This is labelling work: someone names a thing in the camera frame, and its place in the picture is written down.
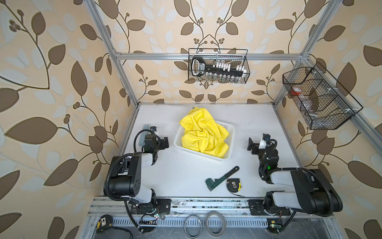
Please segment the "white plastic basket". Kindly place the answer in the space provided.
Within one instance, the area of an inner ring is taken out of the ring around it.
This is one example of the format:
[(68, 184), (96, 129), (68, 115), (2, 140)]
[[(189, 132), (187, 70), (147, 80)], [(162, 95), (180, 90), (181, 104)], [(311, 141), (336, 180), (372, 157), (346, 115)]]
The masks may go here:
[(216, 120), (215, 122), (217, 124), (221, 125), (223, 128), (225, 128), (229, 132), (229, 136), (224, 140), (224, 142), (228, 145), (228, 150), (227, 150), (226, 154), (224, 155), (224, 157), (216, 157), (216, 156), (212, 156), (209, 154), (205, 154), (205, 153), (201, 153), (198, 151), (184, 148), (183, 144), (182, 144), (182, 137), (184, 135), (185, 129), (182, 126), (179, 126), (179, 129), (178, 129), (178, 131), (175, 135), (175, 138), (174, 138), (175, 148), (182, 150), (182, 151), (185, 151), (185, 152), (188, 152), (188, 153), (191, 153), (191, 154), (198, 155), (200, 157), (213, 159), (213, 160), (217, 160), (217, 161), (228, 161), (228, 160), (230, 160), (231, 155), (232, 155), (233, 146), (234, 146), (235, 126), (230, 124), (230, 123), (222, 122), (219, 120)]

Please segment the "yellow trousers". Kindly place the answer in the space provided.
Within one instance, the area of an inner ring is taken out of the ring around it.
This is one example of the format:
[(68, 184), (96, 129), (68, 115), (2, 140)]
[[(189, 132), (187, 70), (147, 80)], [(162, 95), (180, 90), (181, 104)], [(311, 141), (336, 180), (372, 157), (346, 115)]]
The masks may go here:
[(229, 150), (225, 143), (228, 130), (217, 124), (207, 109), (194, 107), (180, 125), (185, 130), (181, 138), (184, 148), (219, 158)]

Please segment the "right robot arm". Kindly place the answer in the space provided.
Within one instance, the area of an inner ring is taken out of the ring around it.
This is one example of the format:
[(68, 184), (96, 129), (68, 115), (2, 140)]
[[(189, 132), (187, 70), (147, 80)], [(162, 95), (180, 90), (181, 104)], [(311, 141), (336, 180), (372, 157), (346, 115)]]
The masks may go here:
[(248, 140), (247, 149), (259, 159), (262, 181), (283, 185), (290, 191), (269, 191), (263, 200), (249, 200), (252, 215), (290, 215), (291, 212), (330, 217), (343, 210), (343, 202), (320, 169), (280, 168), (278, 142), (263, 134), (259, 143)]

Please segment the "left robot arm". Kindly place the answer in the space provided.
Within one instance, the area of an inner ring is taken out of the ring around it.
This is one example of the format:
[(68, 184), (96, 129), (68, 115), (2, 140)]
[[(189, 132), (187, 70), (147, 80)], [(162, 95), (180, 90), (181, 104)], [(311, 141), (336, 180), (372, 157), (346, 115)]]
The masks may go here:
[(168, 138), (159, 137), (155, 126), (139, 131), (133, 140), (133, 152), (112, 158), (103, 186), (104, 194), (113, 201), (155, 209), (156, 193), (142, 185), (142, 169), (153, 166), (158, 152), (167, 148)]

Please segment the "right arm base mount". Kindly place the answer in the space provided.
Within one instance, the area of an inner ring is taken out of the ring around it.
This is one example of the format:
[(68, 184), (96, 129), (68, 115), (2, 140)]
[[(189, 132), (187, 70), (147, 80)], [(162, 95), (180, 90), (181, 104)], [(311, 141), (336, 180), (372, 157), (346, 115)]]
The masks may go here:
[(290, 216), (291, 212), (285, 207), (278, 207), (265, 199), (248, 200), (251, 216)]

